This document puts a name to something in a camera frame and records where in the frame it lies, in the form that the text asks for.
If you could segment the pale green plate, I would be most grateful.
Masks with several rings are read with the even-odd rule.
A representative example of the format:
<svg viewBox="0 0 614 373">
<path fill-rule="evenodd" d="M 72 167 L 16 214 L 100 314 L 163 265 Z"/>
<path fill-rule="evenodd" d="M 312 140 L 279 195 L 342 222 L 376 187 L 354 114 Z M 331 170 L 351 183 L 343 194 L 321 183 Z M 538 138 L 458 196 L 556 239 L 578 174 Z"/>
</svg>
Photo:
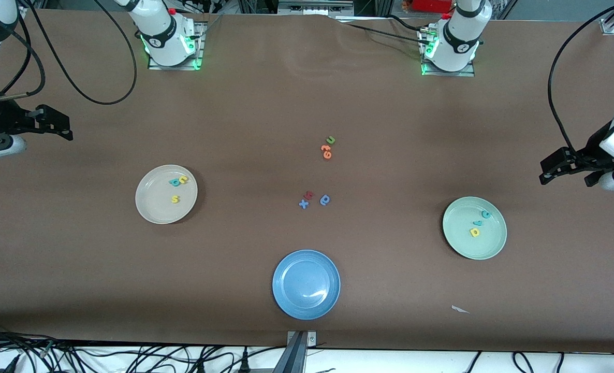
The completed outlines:
<svg viewBox="0 0 614 373">
<path fill-rule="evenodd" d="M 487 210 L 490 218 L 482 218 L 481 211 Z M 482 226 L 475 226 L 473 221 L 482 220 Z M 470 229 L 477 227 L 479 237 L 472 237 Z M 504 248 L 508 229 L 505 219 L 498 208 L 489 201 L 466 196 L 453 201 L 447 206 L 442 229 L 447 243 L 459 255 L 471 260 L 488 260 L 498 255 Z"/>
</svg>

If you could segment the beige brown plate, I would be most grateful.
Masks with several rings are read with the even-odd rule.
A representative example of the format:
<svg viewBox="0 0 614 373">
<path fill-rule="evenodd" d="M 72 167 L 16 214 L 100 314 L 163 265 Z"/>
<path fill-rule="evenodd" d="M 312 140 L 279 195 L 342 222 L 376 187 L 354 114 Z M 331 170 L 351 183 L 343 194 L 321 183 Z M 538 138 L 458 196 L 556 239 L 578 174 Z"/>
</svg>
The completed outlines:
<svg viewBox="0 0 614 373">
<path fill-rule="evenodd" d="M 186 175 L 186 184 L 174 187 L 171 179 Z M 171 203 L 173 195 L 179 195 L 181 201 Z M 135 191 L 135 206 L 139 214 L 154 224 L 172 224 L 186 217 L 193 209 L 198 198 L 198 183 L 187 168 L 179 165 L 162 165 L 156 167 L 138 184 Z"/>
</svg>

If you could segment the red box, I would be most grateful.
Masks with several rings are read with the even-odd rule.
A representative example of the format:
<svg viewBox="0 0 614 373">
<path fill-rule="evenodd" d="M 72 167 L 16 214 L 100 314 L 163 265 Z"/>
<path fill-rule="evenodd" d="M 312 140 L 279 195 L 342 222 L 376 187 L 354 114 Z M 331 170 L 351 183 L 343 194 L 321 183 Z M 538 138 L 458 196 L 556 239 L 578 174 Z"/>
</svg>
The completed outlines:
<svg viewBox="0 0 614 373">
<path fill-rule="evenodd" d="M 454 0 L 412 0 L 411 9 L 425 13 L 449 13 Z"/>
</svg>

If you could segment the blue plate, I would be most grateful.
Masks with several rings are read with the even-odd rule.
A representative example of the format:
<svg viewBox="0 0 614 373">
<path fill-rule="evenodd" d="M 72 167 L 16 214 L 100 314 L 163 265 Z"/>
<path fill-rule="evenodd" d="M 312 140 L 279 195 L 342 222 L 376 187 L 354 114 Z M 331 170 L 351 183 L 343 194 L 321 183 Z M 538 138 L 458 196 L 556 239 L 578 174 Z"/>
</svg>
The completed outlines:
<svg viewBox="0 0 614 373">
<path fill-rule="evenodd" d="M 272 295 L 289 317 L 316 320 L 339 300 L 341 277 L 333 260 L 316 250 L 298 250 L 278 263 L 272 276 Z"/>
</svg>

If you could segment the grey metal box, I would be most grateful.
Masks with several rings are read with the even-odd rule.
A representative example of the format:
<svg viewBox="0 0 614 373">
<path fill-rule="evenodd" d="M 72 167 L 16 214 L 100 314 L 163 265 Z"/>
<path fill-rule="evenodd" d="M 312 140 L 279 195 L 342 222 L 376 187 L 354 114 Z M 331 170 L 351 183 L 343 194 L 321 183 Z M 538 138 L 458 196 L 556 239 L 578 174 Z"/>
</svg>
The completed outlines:
<svg viewBox="0 0 614 373">
<path fill-rule="evenodd" d="M 278 15 L 326 15 L 353 17 L 353 0 L 278 0 Z"/>
</svg>

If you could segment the aluminium profile bar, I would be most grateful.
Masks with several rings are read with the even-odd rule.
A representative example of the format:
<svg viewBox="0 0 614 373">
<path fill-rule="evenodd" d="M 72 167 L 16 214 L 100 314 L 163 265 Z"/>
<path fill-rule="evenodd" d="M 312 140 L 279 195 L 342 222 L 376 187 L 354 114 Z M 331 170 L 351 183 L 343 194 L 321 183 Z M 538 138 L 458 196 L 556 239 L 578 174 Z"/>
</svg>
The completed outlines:
<svg viewBox="0 0 614 373">
<path fill-rule="evenodd" d="M 272 373 L 304 373 L 309 341 L 309 332 L 293 333 Z"/>
</svg>

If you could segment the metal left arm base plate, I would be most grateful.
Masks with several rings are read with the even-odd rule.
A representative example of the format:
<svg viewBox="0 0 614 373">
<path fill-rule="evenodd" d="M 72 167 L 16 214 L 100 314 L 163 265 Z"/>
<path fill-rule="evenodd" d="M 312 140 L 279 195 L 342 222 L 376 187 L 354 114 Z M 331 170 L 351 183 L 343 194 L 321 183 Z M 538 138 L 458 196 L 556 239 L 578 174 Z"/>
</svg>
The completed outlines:
<svg viewBox="0 0 614 373">
<path fill-rule="evenodd" d="M 456 71 L 444 70 L 437 66 L 432 59 L 438 57 L 438 52 L 444 52 L 445 50 L 441 46 L 446 46 L 446 43 L 440 42 L 437 31 L 426 31 L 423 28 L 421 31 L 417 31 L 418 40 L 420 42 L 426 42 L 420 45 L 420 57 L 421 57 L 421 74 L 422 75 L 435 75 L 435 76 L 460 76 L 460 77 L 473 77 L 474 66 L 473 58 L 475 57 L 475 50 L 477 46 L 473 48 L 473 51 L 466 52 L 464 57 L 453 57 L 454 63 L 466 62 L 465 66 L 461 66 L 462 69 Z"/>
</svg>

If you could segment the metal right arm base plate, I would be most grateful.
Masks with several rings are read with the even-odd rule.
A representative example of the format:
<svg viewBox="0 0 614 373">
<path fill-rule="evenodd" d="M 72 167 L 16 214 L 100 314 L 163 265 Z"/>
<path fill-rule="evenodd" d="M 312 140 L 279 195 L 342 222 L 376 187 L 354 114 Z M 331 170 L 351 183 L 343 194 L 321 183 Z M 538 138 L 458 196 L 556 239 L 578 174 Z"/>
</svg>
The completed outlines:
<svg viewBox="0 0 614 373">
<path fill-rule="evenodd" d="M 144 49 L 149 55 L 148 69 L 200 70 L 208 23 L 178 16 L 173 20 L 175 32 L 163 44 L 156 37 L 143 37 Z"/>
</svg>

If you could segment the small metal bracket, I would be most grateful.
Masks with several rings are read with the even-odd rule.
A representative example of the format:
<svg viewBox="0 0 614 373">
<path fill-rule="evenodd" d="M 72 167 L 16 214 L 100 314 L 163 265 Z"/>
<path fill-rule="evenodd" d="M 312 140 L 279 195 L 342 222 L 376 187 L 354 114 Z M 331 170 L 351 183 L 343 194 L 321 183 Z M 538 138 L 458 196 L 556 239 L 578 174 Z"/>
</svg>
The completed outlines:
<svg viewBox="0 0 614 373">
<path fill-rule="evenodd" d="M 316 331 L 305 331 L 307 334 L 307 347 L 315 347 L 317 345 L 317 332 Z M 298 331 L 288 331 L 286 344 L 292 340 L 293 335 L 297 334 Z"/>
</svg>

